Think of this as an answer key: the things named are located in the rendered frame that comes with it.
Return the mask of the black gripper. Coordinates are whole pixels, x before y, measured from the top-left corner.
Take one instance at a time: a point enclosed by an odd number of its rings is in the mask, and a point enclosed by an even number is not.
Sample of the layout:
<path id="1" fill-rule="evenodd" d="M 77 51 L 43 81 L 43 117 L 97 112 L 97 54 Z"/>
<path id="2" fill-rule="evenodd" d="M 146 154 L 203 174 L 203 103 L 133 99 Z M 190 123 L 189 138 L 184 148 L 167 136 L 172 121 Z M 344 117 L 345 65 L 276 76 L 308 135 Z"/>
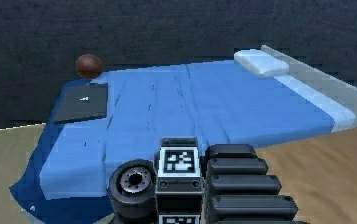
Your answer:
<path id="1" fill-rule="evenodd" d="M 109 224 L 153 224 L 156 221 L 155 172 L 149 160 L 120 165 L 109 179 L 107 193 L 114 211 Z"/>

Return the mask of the dark grey laptop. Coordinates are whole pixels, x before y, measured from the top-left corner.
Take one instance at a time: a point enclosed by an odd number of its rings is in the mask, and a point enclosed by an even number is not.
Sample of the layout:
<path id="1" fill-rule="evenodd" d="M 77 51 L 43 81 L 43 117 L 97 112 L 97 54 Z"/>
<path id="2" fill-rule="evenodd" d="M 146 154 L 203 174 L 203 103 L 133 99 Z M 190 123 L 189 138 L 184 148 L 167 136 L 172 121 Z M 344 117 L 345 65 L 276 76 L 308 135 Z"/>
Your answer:
<path id="1" fill-rule="evenodd" d="M 108 85 L 87 84 L 68 88 L 56 110 L 54 124 L 66 124 L 107 116 Z"/>

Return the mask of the blue bed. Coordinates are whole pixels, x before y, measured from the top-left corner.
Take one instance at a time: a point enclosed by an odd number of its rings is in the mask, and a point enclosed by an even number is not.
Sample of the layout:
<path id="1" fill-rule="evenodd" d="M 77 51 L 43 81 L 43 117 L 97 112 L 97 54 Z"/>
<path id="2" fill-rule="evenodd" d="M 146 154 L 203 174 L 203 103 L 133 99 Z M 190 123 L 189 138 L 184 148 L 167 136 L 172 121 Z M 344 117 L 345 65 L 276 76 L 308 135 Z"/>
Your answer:
<path id="1" fill-rule="evenodd" d="M 255 75 L 230 60 L 110 71 L 67 83 L 22 177 L 10 192 L 33 224 L 109 222 L 109 179 L 122 164 L 152 161 L 164 138 L 255 151 L 357 127 L 357 88 L 270 47 L 287 74 Z M 107 84 L 107 116 L 53 118 L 65 91 Z"/>

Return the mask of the brown ball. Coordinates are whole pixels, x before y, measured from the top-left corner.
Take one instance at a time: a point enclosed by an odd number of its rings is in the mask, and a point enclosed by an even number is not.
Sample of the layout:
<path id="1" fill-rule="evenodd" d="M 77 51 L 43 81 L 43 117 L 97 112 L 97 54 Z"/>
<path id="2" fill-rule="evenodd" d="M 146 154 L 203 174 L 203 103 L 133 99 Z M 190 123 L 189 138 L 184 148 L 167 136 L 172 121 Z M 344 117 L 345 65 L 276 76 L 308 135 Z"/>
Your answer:
<path id="1" fill-rule="evenodd" d="M 76 71 L 86 79 L 98 78 L 102 74 L 102 62 L 95 55 L 81 55 L 76 61 Z"/>

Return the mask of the white pillow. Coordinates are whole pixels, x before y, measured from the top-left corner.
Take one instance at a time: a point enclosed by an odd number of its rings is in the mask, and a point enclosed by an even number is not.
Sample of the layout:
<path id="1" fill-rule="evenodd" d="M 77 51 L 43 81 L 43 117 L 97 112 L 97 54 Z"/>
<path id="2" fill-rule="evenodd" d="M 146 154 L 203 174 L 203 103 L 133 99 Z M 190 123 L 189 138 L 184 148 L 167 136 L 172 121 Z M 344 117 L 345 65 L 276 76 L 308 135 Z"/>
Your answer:
<path id="1" fill-rule="evenodd" d="M 284 75 L 289 71 L 286 62 L 258 49 L 240 50 L 234 54 L 234 61 L 249 72 L 263 77 Z"/>

